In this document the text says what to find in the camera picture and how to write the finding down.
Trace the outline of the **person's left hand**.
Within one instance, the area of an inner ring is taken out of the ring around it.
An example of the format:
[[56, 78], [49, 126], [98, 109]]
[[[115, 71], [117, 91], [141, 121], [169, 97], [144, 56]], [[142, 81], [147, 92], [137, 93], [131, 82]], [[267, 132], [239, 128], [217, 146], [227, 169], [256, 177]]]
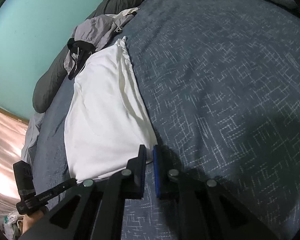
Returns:
[[44, 206], [40, 210], [34, 212], [31, 215], [25, 215], [23, 217], [23, 233], [29, 230], [34, 224], [36, 224], [44, 215], [49, 211], [49, 209]]

